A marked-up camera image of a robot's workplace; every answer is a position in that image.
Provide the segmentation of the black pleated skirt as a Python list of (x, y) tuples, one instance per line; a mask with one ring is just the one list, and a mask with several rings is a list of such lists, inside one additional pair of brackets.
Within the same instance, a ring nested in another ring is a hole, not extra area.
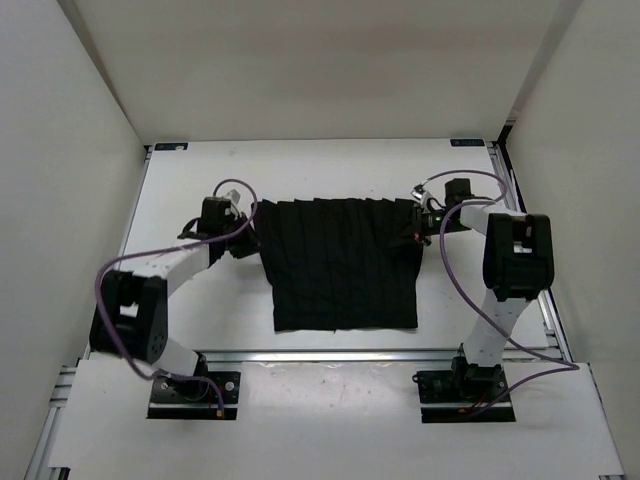
[(260, 202), (254, 228), (277, 332), (415, 329), (423, 249), (406, 199)]

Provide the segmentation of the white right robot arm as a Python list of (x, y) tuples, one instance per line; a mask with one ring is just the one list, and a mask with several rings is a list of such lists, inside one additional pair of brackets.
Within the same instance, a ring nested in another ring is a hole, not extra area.
[(451, 393), (470, 400), (491, 395), (500, 383), (502, 355), (514, 327), (529, 304), (554, 279), (550, 220), (510, 210), (472, 194), (467, 178), (445, 184), (439, 207), (425, 184), (416, 186), (414, 239), (425, 243), (438, 235), (473, 230), (484, 236), (482, 277), (486, 287), (478, 318), (461, 344), (446, 380), (432, 382), (437, 395)]

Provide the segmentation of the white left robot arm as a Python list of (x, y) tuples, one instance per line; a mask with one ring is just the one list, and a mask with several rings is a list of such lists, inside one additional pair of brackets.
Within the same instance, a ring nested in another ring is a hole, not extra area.
[(225, 254), (236, 259), (259, 251), (260, 242), (231, 190), (209, 196), (199, 217), (190, 220), (167, 252), (155, 254), (133, 271), (111, 270), (100, 282), (103, 307), (94, 313), (89, 345), (93, 351), (119, 356), (116, 334), (132, 360), (169, 380), (188, 400), (206, 395), (210, 386), (206, 361), (169, 336), (169, 298), (187, 281), (208, 270)]

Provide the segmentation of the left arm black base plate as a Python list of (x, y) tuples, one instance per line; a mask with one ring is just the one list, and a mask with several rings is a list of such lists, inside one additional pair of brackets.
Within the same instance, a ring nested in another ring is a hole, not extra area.
[(151, 388), (147, 418), (152, 420), (232, 421), (237, 418), (241, 372), (209, 371), (206, 376), (222, 394), (219, 406), (217, 391), (207, 382), (176, 382), (156, 379)]

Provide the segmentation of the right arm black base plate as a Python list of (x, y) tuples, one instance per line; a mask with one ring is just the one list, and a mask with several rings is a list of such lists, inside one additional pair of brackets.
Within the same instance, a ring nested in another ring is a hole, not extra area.
[(499, 368), (495, 380), (455, 380), (451, 370), (421, 370), (412, 376), (417, 385), (423, 424), (514, 423), (509, 395), (479, 413), (504, 390), (507, 381)]

